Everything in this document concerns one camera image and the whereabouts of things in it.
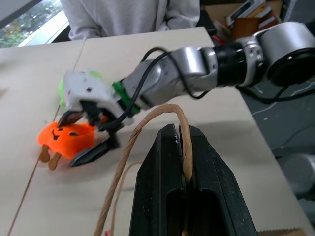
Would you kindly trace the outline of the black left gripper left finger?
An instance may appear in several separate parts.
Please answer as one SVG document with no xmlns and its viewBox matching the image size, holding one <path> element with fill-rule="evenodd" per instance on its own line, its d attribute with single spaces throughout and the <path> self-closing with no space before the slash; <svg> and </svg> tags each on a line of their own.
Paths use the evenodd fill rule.
<svg viewBox="0 0 315 236">
<path fill-rule="evenodd" d="M 137 172 L 129 236 L 181 236 L 185 200 L 181 141 L 168 124 Z"/>
</svg>

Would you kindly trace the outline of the orange plush toy with face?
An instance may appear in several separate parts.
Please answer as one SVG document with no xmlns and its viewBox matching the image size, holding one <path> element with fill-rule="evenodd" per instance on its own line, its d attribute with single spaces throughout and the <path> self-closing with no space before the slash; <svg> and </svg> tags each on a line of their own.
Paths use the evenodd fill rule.
<svg viewBox="0 0 315 236">
<path fill-rule="evenodd" d="M 73 160 L 78 153 L 95 145 L 95 127 L 77 123 L 59 127 L 58 122 L 47 125 L 37 137 L 41 145 L 39 160 L 53 171 L 60 158 Z"/>
</svg>

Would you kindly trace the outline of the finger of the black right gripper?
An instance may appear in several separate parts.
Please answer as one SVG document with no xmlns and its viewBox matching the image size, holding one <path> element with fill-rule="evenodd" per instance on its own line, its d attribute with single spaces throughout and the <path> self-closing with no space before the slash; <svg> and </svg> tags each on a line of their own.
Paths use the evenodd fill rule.
<svg viewBox="0 0 315 236">
<path fill-rule="evenodd" d="M 75 124 L 83 117 L 83 112 L 66 111 L 60 118 L 57 127 L 64 127 Z"/>
<path fill-rule="evenodd" d="M 109 137 L 107 140 L 98 143 L 92 148 L 88 148 L 75 155 L 74 158 L 69 162 L 69 167 L 78 167 L 94 162 L 109 151 L 115 150 L 119 147 L 120 144 L 117 137 Z"/>
</svg>

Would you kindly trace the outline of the person in grey sweater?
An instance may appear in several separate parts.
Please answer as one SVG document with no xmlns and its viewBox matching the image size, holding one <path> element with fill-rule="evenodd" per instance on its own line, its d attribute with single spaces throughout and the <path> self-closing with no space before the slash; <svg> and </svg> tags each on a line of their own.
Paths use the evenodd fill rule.
<svg viewBox="0 0 315 236">
<path fill-rule="evenodd" d="M 60 0 L 70 40 L 193 28 L 200 0 Z"/>
</svg>

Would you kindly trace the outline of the silver robot body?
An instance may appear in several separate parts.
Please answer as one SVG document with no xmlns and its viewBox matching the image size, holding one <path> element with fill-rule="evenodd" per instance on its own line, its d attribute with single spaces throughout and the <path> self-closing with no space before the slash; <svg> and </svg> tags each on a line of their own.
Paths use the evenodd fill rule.
<svg viewBox="0 0 315 236">
<path fill-rule="evenodd" d="M 315 155 L 295 153 L 279 158 L 278 163 L 297 199 L 315 201 Z"/>
</svg>

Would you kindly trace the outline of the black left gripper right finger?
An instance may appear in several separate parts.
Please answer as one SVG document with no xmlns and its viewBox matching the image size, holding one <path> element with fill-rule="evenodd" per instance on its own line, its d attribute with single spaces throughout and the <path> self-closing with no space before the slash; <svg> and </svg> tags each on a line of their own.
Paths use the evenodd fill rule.
<svg viewBox="0 0 315 236">
<path fill-rule="evenodd" d="M 258 236 L 234 173 L 204 133 L 190 127 L 193 150 L 190 236 Z"/>
</svg>

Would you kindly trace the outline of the brown paper bag twisted handles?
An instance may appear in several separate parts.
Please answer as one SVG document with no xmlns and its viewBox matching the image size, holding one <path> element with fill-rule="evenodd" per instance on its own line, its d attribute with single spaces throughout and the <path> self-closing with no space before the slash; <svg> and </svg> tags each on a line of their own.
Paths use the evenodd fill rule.
<svg viewBox="0 0 315 236">
<path fill-rule="evenodd" d="M 182 140 L 183 140 L 184 179 L 185 179 L 186 184 L 189 184 L 191 182 L 192 172 L 193 172 L 193 152 L 192 152 L 192 142 L 191 142 L 188 120 L 182 108 L 179 105 L 166 104 L 166 105 L 158 106 L 157 108 L 149 112 L 133 130 L 127 142 L 126 148 L 123 150 L 122 158 L 117 165 L 113 180 L 107 191 L 93 236 L 102 236 L 104 225 L 107 219 L 107 215 L 112 204 L 112 200 L 114 196 L 116 196 L 115 201 L 114 201 L 114 206 L 113 206 L 113 214 L 112 214 L 111 229 L 110 229 L 110 236 L 114 236 L 116 208 L 117 208 L 120 192 L 122 189 L 122 185 L 124 183 L 125 177 L 129 169 L 134 165 L 141 164 L 141 161 L 138 161 L 133 164 L 130 164 L 128 167 L 125 167 L 128 161 L 129 155 L 131 153 L 131 150 L 139 134 L 141 133 L 142 128 L 151 120 L 153 120 L 154 118 L 164 113 L 175 113 L 177 115 L 178 121 L 180 122 L 180 125 L 181 125 L 180 130 L 182 132 Z"/>
</svg>

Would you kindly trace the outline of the cardboard box with books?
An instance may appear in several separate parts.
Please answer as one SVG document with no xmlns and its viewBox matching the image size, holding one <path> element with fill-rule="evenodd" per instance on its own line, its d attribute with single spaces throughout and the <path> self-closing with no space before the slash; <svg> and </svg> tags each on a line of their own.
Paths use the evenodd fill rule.
<svg viewBox="0 0 315 236">
<path fill-rule="evenodd" d="M 212 26 L 207 30 L 215 44 L 224 44 L 275 26 L 282 22 L 282 0 L 243 0 L 242 3 L 206 5 L 206 17 Z"/>
</svg>

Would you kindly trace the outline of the green plush toy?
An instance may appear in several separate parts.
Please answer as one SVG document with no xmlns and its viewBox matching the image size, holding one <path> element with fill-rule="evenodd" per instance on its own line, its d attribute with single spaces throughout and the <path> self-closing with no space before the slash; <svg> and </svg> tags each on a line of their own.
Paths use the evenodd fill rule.
<svg viewBox="0 0 315 236">
<path fill-rule="evenodd" d="M 88 74 L 97 78 L 103 78 L 103 74 L 99 71 L 95 71 L 95 70 L 88 70 L 88 71 L 78 71 L 76 72 L 77 74 Z M 60 80 L 59 83 L 59 96 L 60 96 L 60 106 L 62 106 L 63 108 L 66 108 L 66 104 L 64 101 L 64 96 L 63 96 L 63 79 Z"/>
</svg>

